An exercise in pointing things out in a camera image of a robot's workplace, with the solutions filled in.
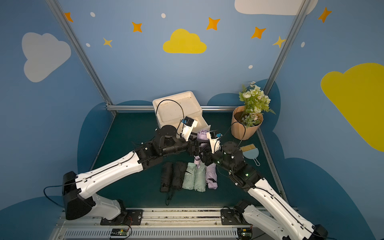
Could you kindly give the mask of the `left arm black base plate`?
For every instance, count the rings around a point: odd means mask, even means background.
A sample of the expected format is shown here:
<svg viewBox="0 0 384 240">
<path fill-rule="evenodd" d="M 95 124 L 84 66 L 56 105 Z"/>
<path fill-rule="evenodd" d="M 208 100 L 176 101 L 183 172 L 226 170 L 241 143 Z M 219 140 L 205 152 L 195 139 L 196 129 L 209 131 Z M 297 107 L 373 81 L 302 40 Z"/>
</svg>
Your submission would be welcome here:
<svg viewBox="0 0 384 240">
<path fill-rule="evenodd" d="M 141 224 L 143 217 L 143 210 L 133 209 L 125 210 L 120 215 L 112 220 L 107 220 L 102 218 L 100 225 L 101 226 L 139 226 Z"/>
</svg>

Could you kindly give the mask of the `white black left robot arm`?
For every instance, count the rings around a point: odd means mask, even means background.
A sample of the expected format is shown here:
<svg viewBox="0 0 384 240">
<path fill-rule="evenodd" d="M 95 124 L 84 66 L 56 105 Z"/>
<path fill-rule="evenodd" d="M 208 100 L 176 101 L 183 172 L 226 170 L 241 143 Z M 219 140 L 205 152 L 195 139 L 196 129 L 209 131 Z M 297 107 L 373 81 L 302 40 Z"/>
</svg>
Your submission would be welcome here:
<svg viewBox="0 0 384 240">
<path fill-rule="evenodd" d="M 195 155 L 197 138 L 192 134 L 193 130 L 193 125 L 185 125 L 178 135 L 174 126 L 165 125 L 156 130 L 153 140 L 107 165 L 82 174 L 73 171 L 64 174 L 62 196 L 66 220 L 102 217 L 113 221 L 125 218 L 127 212 L 123 204 L 99 196 L 98 191 L 122 178 L 160 164 L 168 155 L 182 152 Z"/>
</svg>

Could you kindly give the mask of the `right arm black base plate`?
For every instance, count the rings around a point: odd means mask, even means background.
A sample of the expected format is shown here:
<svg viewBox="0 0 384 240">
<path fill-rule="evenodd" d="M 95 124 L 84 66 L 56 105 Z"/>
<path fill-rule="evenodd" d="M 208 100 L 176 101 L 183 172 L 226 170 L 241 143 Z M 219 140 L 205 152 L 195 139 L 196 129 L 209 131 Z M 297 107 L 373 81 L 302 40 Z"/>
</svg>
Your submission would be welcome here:
<svg viewBox="0 0 384 240">
<path fill-rule="evenodd" d="M 222 225 L 241 225 L 242 217 L 236 210 L 224 207 L 220 210 Z"/>
</svg>

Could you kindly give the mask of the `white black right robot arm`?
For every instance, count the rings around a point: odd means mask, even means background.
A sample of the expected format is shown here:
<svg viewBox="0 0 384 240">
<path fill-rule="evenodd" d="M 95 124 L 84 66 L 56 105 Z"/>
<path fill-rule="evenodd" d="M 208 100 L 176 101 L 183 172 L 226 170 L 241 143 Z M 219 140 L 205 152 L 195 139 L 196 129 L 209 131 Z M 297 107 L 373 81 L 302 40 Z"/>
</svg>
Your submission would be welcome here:
<svg viewBox="0 0 384 240">
<path fill-rule="evenodd" d="M 236 209 L 245 221 L 274 240 L 325 240 L 328 231 L 314 225 L 294 210 L 269 184 L 267 179 L 246 163 L 242 150 L 234 142 L 199 144 L 203 163 L 214 163 L 229 173 L 234 184 L 256 199 L 268 212 L 260 212 L 254 205 L 242 201 Z"/>
</svg>

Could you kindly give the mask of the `purple umbrella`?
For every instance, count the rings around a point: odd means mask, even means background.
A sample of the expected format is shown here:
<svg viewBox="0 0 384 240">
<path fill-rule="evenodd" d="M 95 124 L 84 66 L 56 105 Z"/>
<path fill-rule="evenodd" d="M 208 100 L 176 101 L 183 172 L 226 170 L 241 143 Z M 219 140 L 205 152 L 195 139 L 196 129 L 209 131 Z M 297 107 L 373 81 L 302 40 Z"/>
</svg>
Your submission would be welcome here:
<svg viewBox="0 0 384 240">
<path fill-rule="evenodd" d="M 203 130 L 200 130 L 198 133 L 197 133 L 197 141 L 200 142 L 200 143 L 207 143 L 210 141 L 208 135 L 210 134 L 210 131 L 209 130 L 206 130 L 206 129 L 203 129 Z"/>
<path fill-rule="evenodd" d="M 216 190 L 218 188 L 216 164 L 214 163 L 206 167 L 206 184 L 209 189 Z"/>
</svg>

